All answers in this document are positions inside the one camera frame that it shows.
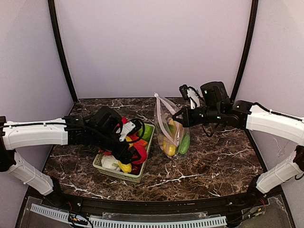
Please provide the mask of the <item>clear dotted zip bag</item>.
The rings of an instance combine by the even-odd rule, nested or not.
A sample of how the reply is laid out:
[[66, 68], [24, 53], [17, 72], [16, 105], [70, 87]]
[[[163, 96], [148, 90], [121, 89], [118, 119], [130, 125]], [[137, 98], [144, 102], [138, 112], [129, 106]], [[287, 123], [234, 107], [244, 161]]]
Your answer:
[[163, 151], [163, 142], [166, 141], [167, 143], [176, 146], [175, 156], [185, 155], [187, 152], [185, 154], [178, 154], [178, 146], [186, 133], [190, 135], [189, 129], [184, 128], [180, 123], [176, 121], [176, 127], [168, 126], [168, 119], [172, 118], [172, 116], [179, 110], [177, 105], [169, 99], [158, 95], [158, 93], [155, 93], [154, 97], [156, 98], [154, 121], [159, 147]]

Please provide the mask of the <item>red toy apple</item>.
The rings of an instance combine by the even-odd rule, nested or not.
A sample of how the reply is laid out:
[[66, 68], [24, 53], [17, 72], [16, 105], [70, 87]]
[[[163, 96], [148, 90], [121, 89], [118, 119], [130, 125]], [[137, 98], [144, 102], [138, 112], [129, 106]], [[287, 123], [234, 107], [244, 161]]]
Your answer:
[[135, 150], [137, 152], [133, 155], [132, 164], [139, 165], [139, 164], [144, 163], [147, 159], [147, 151], [146, 151], [145, 147], [143, 147], [141, 145], [134, 145], [133, 147], [135, 148]]

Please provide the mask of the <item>yellow toy mango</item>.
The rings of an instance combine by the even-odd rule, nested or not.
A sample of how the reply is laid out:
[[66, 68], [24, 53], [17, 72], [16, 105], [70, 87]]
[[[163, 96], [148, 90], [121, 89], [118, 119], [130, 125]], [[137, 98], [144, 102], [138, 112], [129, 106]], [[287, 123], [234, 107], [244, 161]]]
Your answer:
[[176, 146], [173, 144], [169, 144], [166, 141], [163, 142], [163, 151], [168, 157], [172, 157], [176, 155]]

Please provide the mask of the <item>green toy bitter gourd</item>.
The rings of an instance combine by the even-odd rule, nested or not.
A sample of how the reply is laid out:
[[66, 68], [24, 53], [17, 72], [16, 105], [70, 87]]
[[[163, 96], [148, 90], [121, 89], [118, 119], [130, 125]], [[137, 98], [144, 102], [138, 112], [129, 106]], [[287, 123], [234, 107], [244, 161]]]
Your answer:
[[178, 154], [185, 154], [190, 146], [190, 135], [186, 133], [178, 146]]

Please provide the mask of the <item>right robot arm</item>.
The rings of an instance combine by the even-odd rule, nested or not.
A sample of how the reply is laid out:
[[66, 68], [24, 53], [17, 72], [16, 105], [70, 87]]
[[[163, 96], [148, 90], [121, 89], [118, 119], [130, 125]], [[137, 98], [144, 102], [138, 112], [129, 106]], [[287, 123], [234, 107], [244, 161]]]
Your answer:
[[268, 133], [297, 144], [295, 151], [274, 168], [253, 180], [251, 194], [266, 194], [276, 186], [304, 173], [304, 120], [300, 117], [272, 111], [260, 103], [233, 102], [222, 82], [210, 82], [200, 87], [202, 95], [191, 86], [182, 85], [179, 91], [190, 106], [173, 114], [173, 120], [183, 127], [224, 125]]

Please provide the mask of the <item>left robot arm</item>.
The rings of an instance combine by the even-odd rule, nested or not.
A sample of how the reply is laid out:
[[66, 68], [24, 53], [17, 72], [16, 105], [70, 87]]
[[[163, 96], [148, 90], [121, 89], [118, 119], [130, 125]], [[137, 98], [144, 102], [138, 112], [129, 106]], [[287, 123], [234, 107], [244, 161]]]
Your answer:
[[24, 160], [17, 148], [40, 145], [93, 145], [111, 152], [115, 159], [129, 164], [141, 159], [126, 138], [139, 130], [145, 131], [143, 120], [123, 118], [108, 106], [85, 117], [70, 115], [40, 122], [12, 122], [0, 118], [0, 171], [9, 173], [43, 196], [59, 194], [57, 179], [38, 171]]

